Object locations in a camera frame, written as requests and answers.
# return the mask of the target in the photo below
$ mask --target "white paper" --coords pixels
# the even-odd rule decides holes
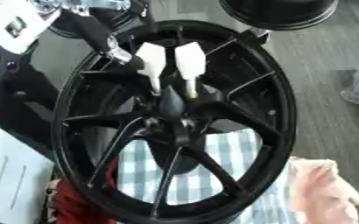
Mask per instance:
[[[38,220],[52,172],[50,160],[0,129],[0,222]]]

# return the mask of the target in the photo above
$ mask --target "checkered cloth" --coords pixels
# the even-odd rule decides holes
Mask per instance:
[[[256,159],[259,139],[252,129],[207,136],[208,154],[231,176],[239,179]],[[118,188],[123,193],[153,203],[163,171],[155,163],[148,144],[134,141],[119,157]],[[183,175],[176,175],[170,185],[167,203],[180,205],[216,195],[222,184],[202,165]],[[294,224],[288,210],[288,168],[275,183],[232,223]]]

